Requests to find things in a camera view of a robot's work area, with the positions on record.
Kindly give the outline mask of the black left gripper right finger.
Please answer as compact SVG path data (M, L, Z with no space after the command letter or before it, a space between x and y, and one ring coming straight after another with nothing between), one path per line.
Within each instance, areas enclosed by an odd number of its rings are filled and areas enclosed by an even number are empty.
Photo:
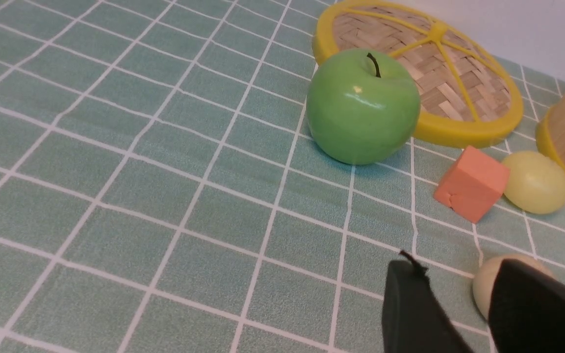
M503 260L488 326L500 353L565 353L565 284L520 260Z

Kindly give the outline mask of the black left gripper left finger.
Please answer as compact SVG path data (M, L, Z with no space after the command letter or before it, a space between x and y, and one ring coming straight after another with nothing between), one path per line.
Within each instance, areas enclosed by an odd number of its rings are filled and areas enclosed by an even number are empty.
M401 250L388 264L383 301L386 353L471 353L435 297L425 266Z

